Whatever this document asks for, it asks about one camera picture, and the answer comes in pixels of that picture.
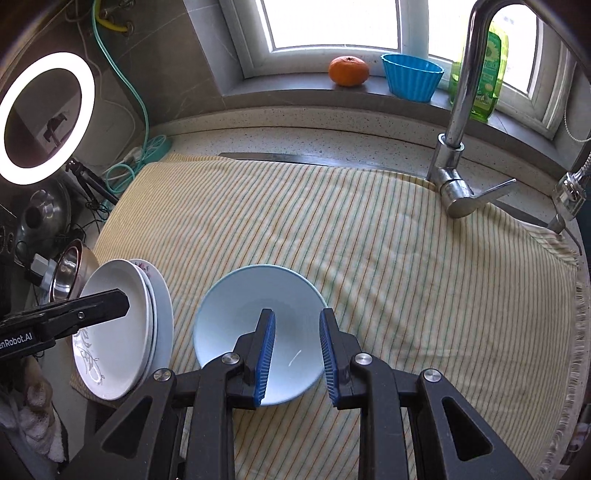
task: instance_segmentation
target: green dish soap bottle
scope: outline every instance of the green dish soap bottle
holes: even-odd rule
[[[476,92],[476,99],[472,106],[472,118],[486,122],[495,109],[495,105],[499,100],[501,86],[503,85],[508,54],[509,37],[507,37],[507,34],[500,27],[492,22],[488,31],[488,41],[486,42],[486,53],[480,82],[478,83],[478,91]],[[449,101],[452,104],[456,97],[463,56],[464,51],[462,49],[460,60],[452,63],[452,73],[448,88]]]

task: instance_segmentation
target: teal hose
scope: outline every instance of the teal hose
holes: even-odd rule
[[[96,3],[98,0],[93,0],[92,2],[92,11],[94,12],[96,9]],[[145,122],[145,126],[146,126],[146,132],[144,135],[144,147],[143,147],[143,151],[146,150],[146,147],[148,145],[148,133],[150,130],[150,123],[148,122],[148,111],[146,110],[146,106],[145,103],[143,102],[143,100],[141,99],[141,97],[139,96],[139,93],[135,90],[134,86],[131,85],[131,83],[129,82],[129,80],[127,78],[125,78],[125,75],[123,75],[123,73],[121,72],[121,70],[119,70],[119,67],[116,65],[115,61],[113,60],[113,58],[111,57],[111,55],[109,54],[109,52],[107,51],[105,44],[103,43],[103,41],[100,39],[100,35],[99,35],[99,31],[96,28],[96,18],[94,15],[90,16],[92,19],[92,31],[95,35],[95,39],[96,42],[98,43],[100,49],[102,50],[102,52],[105,54],[105,57],[107,59],[107,61],[109,62],[109,64],[111,65],[111,67],[113,68],[113,70],[115,71],[115,73],[119,76],[119,78],[123,81],[124,84],[127,85],[127,88],[129,89],[129,91],[131,93],[133,93],[134,97],[136,98],[136,100],[138,101],[140,107],[142,108],[142,111],[144,113],[144,122]]]
[[[93,0],[93,4],[92,4],[93,10],[92,11],[95,11],[95,9],[96,9],[97,1],[98,0]],[[123,193],[125,191],[125,189],[129,186],[129,184],[136,178],[139,171],[146,165],[146,163],[149,163],[150,161],[159,160],[163,156],[163,155],[158,155],[158,158],[153,158],[154,151],[157,150],[159,147],[161,147],[161,145],[166,144],[167,139],[166,139],[166,137],[163,137],[162,135],[160,135],[159,137],[155,137],[152,140],[148,141],[148,134],[150,131],[150,123],[148,121],[148,111],[146,109],[145,103],[143,102],[143,100],[139,96],[139,93],[137,92],[137,90],[135,90],[134,86],[131,85],[130,81],[127,78],[125,78],[125,75],[123,75],[121,70],[119,70],[119,67],[116,65],[115,61],[113,60],[113,58],[111,57],[111,55],[107,51],[103,41],[100,38],[99,31],[96,26],[95,16],[91,15],[90,17],[92,19],[92,31],[95,35],[96,42],[98,43],[100,49],[102,50],[103,54],[105,55],[107,61],[109,62],[109,64],[111,65],[111,67],[113,68],[115,73],[119,76],[119,78],[123,81],[123,83],[129,89],[129,91],[136,98],[140,107],[142,108],[142,112],[144,113],[144,123],[145,123],[144,145],[142,146],[142,154],[141,154],[139,160],[135,162],[133,168],[131,166],[127,165],[126,163],[121,162],[121,163],[113,165],[111,168],[109,168],[105,172],[105,183],[107,185],[107,189],[113,194],[120,194],[120,193]],[[168,145],[168,148],[170,148],[170,140],[168,140],[167,145]],[[127,173],[121,175],[122,169],[126,170]],[[119,175],[117,175],[116,177],[113,177],[113,175],[111,175],[114,170],[119,171]],[[103,202],[103,204],[108,207],[108,202]]]

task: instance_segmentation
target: blue bowl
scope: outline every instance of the blue bowl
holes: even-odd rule
[[[382,61],[390,92],[413,102],[431,101],[443,77],[443,69],[439,65],[399,53],[382,55]]]

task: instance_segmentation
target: bottle label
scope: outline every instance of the bottle label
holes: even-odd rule
[[[480,76],[474,106],[479,106],[485,110],[491,107],[500,68],[501,39],[499,35],[488,32],[482,75]]]

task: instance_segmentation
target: window sill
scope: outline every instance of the window sill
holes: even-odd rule
[[[261,106],[328,106],[382,112],[440,125],[449,122],[451,105],[447,92],[437,90],[430,103],[417,103],[392,95],[383,77],[370,77],[360,87],[335,85],[323,73],[299,73],[255,77],[240,82],[223,96],[226,109]],[[570,168],[554,144],[502,112],[487,123],[470,119],[466,134],[501,148],[555,179]]]

